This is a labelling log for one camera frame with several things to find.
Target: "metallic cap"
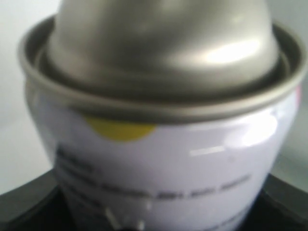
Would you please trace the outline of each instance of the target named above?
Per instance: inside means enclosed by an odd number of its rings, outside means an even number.
[[[47,50],[70,86],[189,102],[259,89],[278,59],[264,0],[64,0]]]
[[[167,124],[264,108],[307,67],[304,44],[272,27],[263,0],[65,0],[26,34],[19,59],[29,89],[55,103]]]

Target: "white background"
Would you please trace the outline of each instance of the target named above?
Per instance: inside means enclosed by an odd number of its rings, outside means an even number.
[[[17,43],[30,26],[54,13],[58,4],[59,0],[0,0],[0,194],[51,168],[26,110]],[[269,0],[269,6],[274,18],[292,27],[308,44],[307,0]],[[307,81],[303,87],[304,105],[282,154],[288,161],[306,167],[308,175]],[[296,164],[289,167],[279,162],[274,173],[302,187],[305,180],[297,169]]]

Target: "yellow sticker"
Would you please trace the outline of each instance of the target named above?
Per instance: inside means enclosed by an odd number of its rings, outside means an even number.
[[[156,127],[152,124],[127,123],[91,116],[84,118],[94,131],[113,141],[135,141],[147,136]]]

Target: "metal rim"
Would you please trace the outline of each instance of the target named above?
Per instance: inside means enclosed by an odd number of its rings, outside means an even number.
[[[289,61],[291,73],[273,86],[241,98],[204,103],[153,103],[107,98],[62,85],[40,72],[35,59],[53,29],[50,17],[30,30],[19,46],[19,59],[29,83],[64,106],[84,113],[147,123],[191,123],[223,119],[268,106],[295,89],[306,72],[306,49],[288,28],[274,24],[278,43]]]

